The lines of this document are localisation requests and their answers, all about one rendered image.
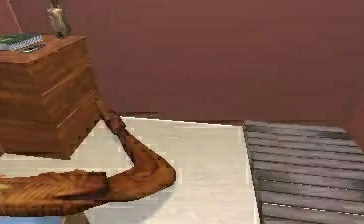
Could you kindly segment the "pale grey statuette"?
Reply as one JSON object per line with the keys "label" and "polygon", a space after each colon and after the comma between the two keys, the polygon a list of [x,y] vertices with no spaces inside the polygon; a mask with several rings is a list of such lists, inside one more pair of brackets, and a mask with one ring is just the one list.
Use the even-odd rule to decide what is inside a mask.
{"label": "pale grey statuette", "polygon": [[64,9],[60,6],[59,0],[49,0],[50,7],[47,9],[50,24],[57,38],[63,39],[70,35],[69,25]]}

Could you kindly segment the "brown wooden chest of drawers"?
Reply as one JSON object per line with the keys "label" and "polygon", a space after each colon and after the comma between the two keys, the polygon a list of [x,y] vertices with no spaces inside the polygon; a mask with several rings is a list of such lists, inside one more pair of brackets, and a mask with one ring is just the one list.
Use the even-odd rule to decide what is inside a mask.
{"label": "brown wooden chest of drawers", "polygon": [[86,38],[43,37],[0,53],[0,144],[12,154],[68,159],[100,120]]}

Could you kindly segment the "brown wooden boomerang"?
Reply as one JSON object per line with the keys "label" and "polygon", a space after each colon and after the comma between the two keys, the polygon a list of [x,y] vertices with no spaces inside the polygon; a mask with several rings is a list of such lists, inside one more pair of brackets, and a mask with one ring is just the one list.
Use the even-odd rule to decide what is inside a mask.
{"label": "brown wooden boomerang", "polygon": [[0,216],[68,216],[109,202],[139,200],[175,183],[176,170],[167,160],[133,136],[103,100],[97,99],[95,106],[133,167],[112,176],[75,169],[0,177]]}

